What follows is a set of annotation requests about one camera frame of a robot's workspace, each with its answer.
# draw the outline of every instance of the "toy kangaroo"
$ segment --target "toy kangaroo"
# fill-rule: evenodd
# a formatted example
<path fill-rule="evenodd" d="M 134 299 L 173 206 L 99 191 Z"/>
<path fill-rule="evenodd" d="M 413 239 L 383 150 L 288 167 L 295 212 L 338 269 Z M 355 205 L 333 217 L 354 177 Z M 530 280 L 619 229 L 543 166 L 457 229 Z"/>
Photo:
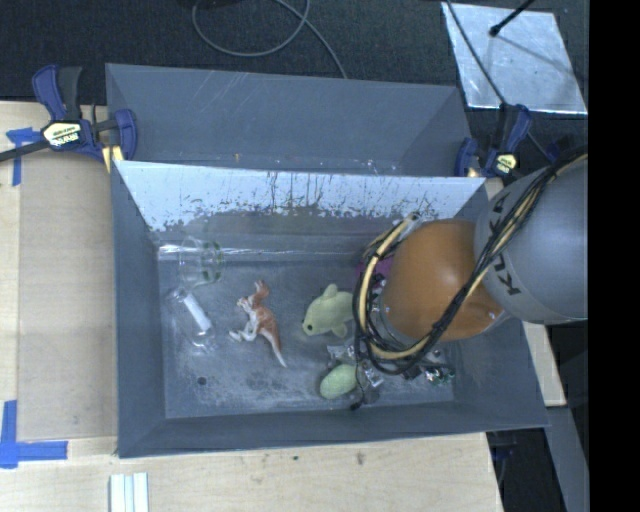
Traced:
<path fill-rule="evenodd" d="M 229 331 L 229 336 L 236 341 L 253 341 L 258 335 L 264 336 L 271 344 L 280 364 L 286 368 L 287 363 L 284 362 L 280 352 L 280 335 L 276 317 L 269 308 L 262 305 L 262 301 L 269 295 L 269 287 L 263 280 L 256 281 L 255 286 L 256 292 L 253 295 L 238 300 L 238 306 L 249 315 L 244 330 Z"/>

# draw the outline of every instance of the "black cable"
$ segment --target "black cable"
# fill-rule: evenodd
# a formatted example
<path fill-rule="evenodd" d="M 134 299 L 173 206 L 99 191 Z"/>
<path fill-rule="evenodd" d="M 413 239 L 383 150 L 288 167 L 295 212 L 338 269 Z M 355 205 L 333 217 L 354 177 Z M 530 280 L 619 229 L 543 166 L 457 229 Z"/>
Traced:
<path fill-rule="evenodd" d="M 309 9 L 311 8 L 311 0 L 305 0 L 304 13 L 298 12 L 296 9 L 291 7 L 288 3 L 284 2 L 283 0 L 272 0 L 272 1 L 280 5 L 281 7 L 284 7 L 292 14 L 294 14 L 298 19 L 300 19 L 300 23 L 298 24 L 296 29 L 293 31 L 293 33 L 289 37 L 287 37 L 287 39 L 285 39 L 279 45 L 273 48 L 270 48 L 269 50 L 264 50 L 261 52 L 237 52 L 234 50 L 229 50 L 228 48 L 224 48 L 214 43 L 213 41 L 211 41 L 207 36 L 204 35 L 204 33 L 202 32 L 202 29 L 198 25 L 198 20 L 197 20 L 198 8 L 202 0 L 198 0 L 193 6 L 193 8 L 191 9 L 191 23 L 193 24 L 193 28 L 195 29 L 197 34 L 200 36 L 200 38 L 211 48 L 214 48 L 219 52 L 225 53 L 227 55 L 231 55 L 233 57 L 244 57 L 244 58 L 266 57 L 267 55 L 272 55 L 282 50 L 283 48 L 288 46 L 298 36 L 300 31 L 302 30 L 302 27 L 307 25 L 307 27 L 309 27 L 309 29 L 314 33 L 314 35 L 320 40 L 320 42 L 327 49 L 327 51 L 329 52 L 329 55 L 331 55 L 331 58 L 336 63 L 336 66 L 338 66 L 338 69 L 340 70 L 342 77 L 345 79 L 348 78 L 346 71 L 342 67 L 340 59 L 338 59 L 338 56 L 333 51 L 333 48 L 331 48 L 331 45 L 329 45 L 327 40 L 322 36 L 322 34 L 318 31 L 318 29 L 308 19 Z"/>

